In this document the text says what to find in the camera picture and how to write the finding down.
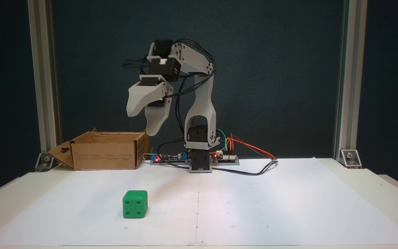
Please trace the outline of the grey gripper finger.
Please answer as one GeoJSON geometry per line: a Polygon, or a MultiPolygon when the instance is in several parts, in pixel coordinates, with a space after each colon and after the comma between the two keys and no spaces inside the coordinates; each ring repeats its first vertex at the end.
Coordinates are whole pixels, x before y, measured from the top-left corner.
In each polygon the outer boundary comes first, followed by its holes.
{"type": "Polygon", "coordinates": [[[171,104],[172,98],[161,98],[145,106],[146,133],[149,136],[154,136],[158,133],[169,115],[171,104]]]}
{"type": "Polygon", "coordinates": [[[134,117],[148,104],[164,100],[162,109],[166,115],[170,111],[171,98],[164,97],[173,93],[173,87],[166,82],[159,83],[157,86],[141,86],[139,82],[128,89],[129,97],[126,106],[126,112],[129,117],[134,117]]]}

